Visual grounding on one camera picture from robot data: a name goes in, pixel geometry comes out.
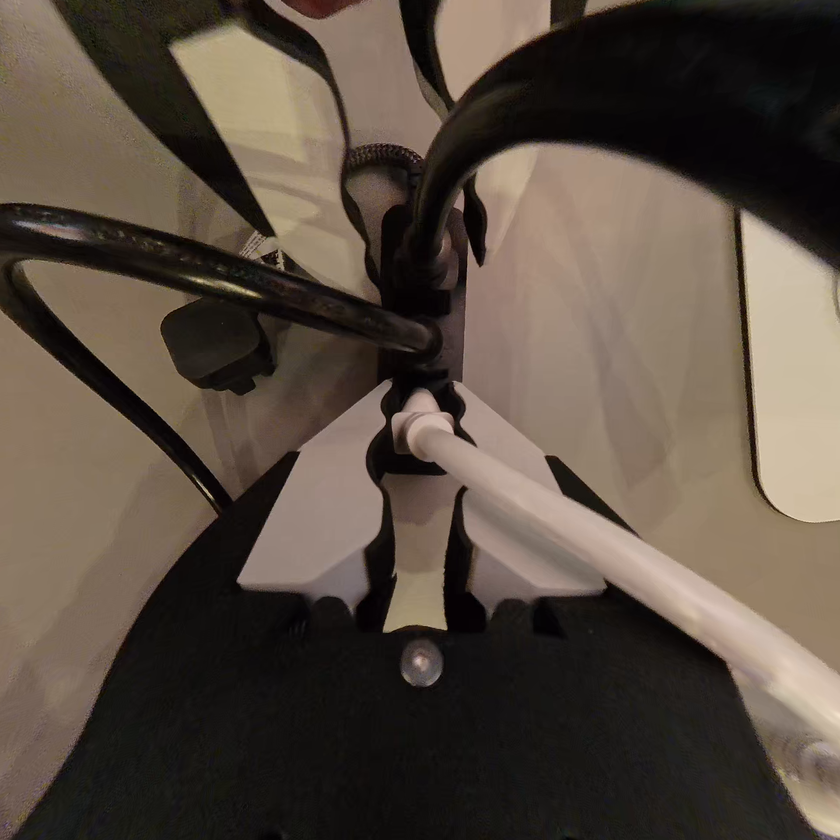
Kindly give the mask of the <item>black power strip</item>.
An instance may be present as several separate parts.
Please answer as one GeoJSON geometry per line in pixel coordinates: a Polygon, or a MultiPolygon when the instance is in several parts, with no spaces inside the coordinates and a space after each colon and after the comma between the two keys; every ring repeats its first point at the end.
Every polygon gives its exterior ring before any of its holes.
{"type": "Polygon", "coordinates": [[[445,229],[444,257],[447,276],[441,289],[405,290],[396,285],[395,258],[410,224],[408,205],[391,207],[381,222],[381,264],[377,287],[383,308],[402,316],[431,321],[442,335],[440,355],[433,361],[414,361],[404,354],[379,350],[377,381],[390,385],[381,401],[385,425],[371,444],[369,461],[378,476],[441,476],[444,472],[432,463],[412,455],[398,454],[394,448],[392,418],[400,413],[408,397],[425,388],[435,397],[439,410],[449,413],[458,424],[466,408],[455,393],[454,383],[463,379],[466,280],[469,241],[458,209],[451,211],[445,229]]]}

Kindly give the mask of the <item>white board with black edge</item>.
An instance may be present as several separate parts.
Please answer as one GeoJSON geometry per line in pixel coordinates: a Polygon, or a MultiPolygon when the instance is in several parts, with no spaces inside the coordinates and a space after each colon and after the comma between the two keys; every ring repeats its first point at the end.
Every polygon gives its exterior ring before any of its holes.
{"type": "Polygon", "coordinates": [[[837,522],[838,270],[744,212],[736,239],[755,481],[786,517],[837,522]]]}

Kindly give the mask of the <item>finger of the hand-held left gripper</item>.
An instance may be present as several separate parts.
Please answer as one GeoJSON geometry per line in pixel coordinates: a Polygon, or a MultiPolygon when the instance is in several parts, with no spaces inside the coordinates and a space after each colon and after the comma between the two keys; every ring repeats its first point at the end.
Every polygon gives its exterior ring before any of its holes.
{"type": "Polygon", "coordinates": [[[379,303],[361,211],[345,182],[350,128],[329,60],[266,2],[214,2],[217,21],[171,53],[231,153],[286,266],[379,303]]]}
{"type": "MultiPolygon", "coordinates": [[[[550,1],[401,1],[402,25],[423,99],[443,122],[489,68],[550,30],[550,1]]],[[[465,184],[463,211],[479,266],[501,246],[539,156],[501,153],[465,184]]]]}

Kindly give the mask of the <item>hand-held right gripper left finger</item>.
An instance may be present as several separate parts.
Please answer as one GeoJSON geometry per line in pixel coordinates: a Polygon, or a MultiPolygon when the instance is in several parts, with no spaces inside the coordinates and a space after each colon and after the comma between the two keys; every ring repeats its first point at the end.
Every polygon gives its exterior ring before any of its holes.
{"type": "Polygon", "coordinates": [[[340,599],[358,627],[380,632],[395,588],[390,501],[369,452],[386,425],[384,382],[297,452],[238,576],[248,591],[340,599]]]}

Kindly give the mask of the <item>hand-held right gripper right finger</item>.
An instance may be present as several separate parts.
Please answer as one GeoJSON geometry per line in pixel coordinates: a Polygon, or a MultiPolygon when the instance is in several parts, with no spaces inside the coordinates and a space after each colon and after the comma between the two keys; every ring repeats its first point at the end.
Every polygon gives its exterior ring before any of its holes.
{"type": "MultiPolygon", "coordinates": [[[[460,426],[481,451],[561,494],[537,445],[462,383],[454,388],[465,405],[460,426]]],[[[461,512],[469,544],[465,592],[476,598],[487,617],[508,599],[533,603],[543,597],[604,592],[606,582],[591,566],[511,521],[472,489],[465,491],[461,512]]]]}

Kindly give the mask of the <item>person's left hand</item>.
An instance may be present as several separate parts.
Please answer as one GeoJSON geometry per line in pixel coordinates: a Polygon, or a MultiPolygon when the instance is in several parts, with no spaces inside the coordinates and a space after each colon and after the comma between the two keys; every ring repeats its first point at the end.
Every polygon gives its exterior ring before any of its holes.
{"type": "Polygon", "coordinates": [[[356,7],[364,1],[356,0],[307,0],[283,1],[285,5],[309,19],[324,19],[338,14],[349,7],[356,7]]]}

